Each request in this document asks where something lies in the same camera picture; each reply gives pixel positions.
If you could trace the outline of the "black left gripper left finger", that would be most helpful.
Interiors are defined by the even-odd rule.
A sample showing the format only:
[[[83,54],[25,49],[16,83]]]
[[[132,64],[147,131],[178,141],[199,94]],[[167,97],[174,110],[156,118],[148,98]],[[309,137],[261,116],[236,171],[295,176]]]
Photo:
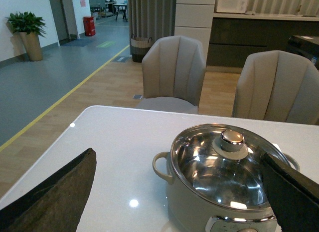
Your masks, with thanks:
[[[0,211],[2,232],[74,232],[96,172],[89,148]]]

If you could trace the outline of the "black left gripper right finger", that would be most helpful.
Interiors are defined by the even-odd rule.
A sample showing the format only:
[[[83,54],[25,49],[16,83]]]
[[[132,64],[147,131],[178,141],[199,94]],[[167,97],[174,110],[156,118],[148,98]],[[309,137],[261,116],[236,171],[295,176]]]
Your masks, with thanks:
[[[267,199],[283,232],[319,230],[319,185],[265,153],[260,162]]]

